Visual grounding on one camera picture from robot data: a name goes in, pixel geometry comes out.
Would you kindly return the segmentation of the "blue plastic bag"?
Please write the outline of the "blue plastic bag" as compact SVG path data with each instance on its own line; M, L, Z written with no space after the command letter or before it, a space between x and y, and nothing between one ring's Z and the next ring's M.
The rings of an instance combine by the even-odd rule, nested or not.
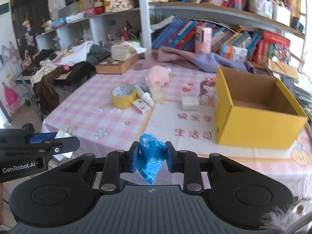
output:
M139 151L137 170L148 184L153 184L166 159L166 144L151 134L142 134Z

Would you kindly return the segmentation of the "small white red box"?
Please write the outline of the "small white red box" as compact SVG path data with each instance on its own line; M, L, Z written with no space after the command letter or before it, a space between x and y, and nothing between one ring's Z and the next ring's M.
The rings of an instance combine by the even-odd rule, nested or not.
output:
M140 114L143 115L150 110L150 106L141 99L133 101L132 105Z

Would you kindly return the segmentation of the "white square charger box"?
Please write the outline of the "white square charger box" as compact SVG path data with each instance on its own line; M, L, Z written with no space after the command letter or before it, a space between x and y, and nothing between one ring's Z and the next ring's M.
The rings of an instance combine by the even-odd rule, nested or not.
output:
M194 96L186 96L181 99L181 109L185 111L197 110L200 106L199 100Z

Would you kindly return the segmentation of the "white dropper bottle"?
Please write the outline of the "white dropper bottle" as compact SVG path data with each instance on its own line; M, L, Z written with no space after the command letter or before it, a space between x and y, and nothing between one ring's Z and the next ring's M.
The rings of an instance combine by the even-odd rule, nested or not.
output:
M137 90L138 97L144 101L148 106L153 107L155 105L150 93L143 91L139 85L134 85Z

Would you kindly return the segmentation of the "yellow tape roll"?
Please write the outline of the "yellow tape roll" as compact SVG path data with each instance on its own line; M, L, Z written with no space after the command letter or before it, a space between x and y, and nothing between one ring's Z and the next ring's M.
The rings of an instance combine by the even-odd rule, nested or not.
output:
M118 109L128 109L137 100L137 89L132 84L121 84L111 90L113 106Z

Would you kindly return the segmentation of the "pink plush pig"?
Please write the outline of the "pink plush pig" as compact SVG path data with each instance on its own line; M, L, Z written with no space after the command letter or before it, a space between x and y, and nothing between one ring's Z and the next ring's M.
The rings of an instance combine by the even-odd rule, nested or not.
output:
M163 66L152 66L145 78L145 83L148 87L163 87L169 83L170 73L170 68L167 69Z

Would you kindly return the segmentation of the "yellow cardboard box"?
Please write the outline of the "yellow cardboard box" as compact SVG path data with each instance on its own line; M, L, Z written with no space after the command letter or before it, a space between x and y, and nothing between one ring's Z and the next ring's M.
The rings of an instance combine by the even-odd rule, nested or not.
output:
M286 150L307 116L277 78L218 67L215 82L219 145Z

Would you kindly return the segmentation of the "beige soap block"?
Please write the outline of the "beige soap block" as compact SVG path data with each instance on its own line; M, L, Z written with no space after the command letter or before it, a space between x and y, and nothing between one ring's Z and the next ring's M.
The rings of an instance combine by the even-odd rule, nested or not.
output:
M164 99L164 93L163 93L161 87L159 87L159 86L150 87L150 88L149 88L149 91L150 91L151 98L153 99L153 101L154 101L155 103L160 103L160 102L163 101L163 99Z

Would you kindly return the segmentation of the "wooden chess box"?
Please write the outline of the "wooden chess box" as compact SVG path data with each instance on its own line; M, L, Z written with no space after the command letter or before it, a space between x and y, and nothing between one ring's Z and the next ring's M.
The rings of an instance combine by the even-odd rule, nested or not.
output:
M95 66L97 74L124 74L139 59L139 55L130 57L126 61L117 61L111 57L106 58Z

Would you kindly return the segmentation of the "dark grey garment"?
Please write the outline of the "dark grey garment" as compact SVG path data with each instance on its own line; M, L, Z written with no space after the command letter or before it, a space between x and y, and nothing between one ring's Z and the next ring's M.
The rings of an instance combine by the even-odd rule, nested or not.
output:
M111 52L107 50L106 48L103 48L99 45L93 44L90 48L89 54L87 54L86 61L91 66L96 66L103 60L105 60L107 57L111 56Z

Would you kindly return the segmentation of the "tissue pack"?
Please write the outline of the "tissue pack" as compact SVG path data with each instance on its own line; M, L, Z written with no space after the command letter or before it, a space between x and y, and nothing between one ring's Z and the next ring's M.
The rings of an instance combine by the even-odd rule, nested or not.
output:
M140 46L138 42L127 41L111 46L111 57L116 61L126 61L137 54L144 54L146 48Z

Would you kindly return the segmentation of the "pink purple cloth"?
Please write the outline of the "pink purple cloth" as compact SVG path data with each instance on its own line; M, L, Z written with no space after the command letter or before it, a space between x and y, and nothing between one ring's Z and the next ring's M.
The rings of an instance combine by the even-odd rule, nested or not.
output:
M133 65L133 69L144 70L152 66L168 66L170 64L194 70L203 70L208 73L216 73L219 66L233 68L250 74L255 73L254 66L247 61L233 61L215 53L195 54L169 47L161 47L155 57L149 57L143 63L136 63Z

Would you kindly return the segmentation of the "pink cylindrical device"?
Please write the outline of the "pink cylindrical device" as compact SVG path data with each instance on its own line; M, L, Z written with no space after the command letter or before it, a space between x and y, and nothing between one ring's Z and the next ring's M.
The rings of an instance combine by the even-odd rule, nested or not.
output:
M208 54L212 48L212 28L196 26L195 54Z

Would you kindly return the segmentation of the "stack of papers books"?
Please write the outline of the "stack of papers books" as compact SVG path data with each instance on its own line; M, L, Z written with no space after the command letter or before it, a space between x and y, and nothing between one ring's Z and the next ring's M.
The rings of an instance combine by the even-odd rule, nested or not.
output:
M271 76L284 83L311 120L311 82L309 78L304 74L299 74L294 66L272 59L268 60L266 68Z

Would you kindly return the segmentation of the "white bookshelf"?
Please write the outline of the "white bookshelf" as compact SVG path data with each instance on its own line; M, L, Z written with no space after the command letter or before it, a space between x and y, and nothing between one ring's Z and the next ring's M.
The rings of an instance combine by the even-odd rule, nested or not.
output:
M207 3L156 2L149 4L148 0L139 0L139 2L139 7L131 10L94 15L40 34L36 36L38 49L49 49L55 43L59 43L61 49L68 48L75 43L76 38L82 35L83 31L79 27L83 23L87 24L90 29L95 44L108 46L108 34L122 30L125 22L129 21L132 26L139 29L141 44L147 48L146 55L149 56L152 53L152 34L155 32L151 24L159 23L172 15L178 19L212 21L233 28L245 26L260 28L281 35L288 33L300 39L301 44L306 43L305 32L297 31L275 20L242 10Z

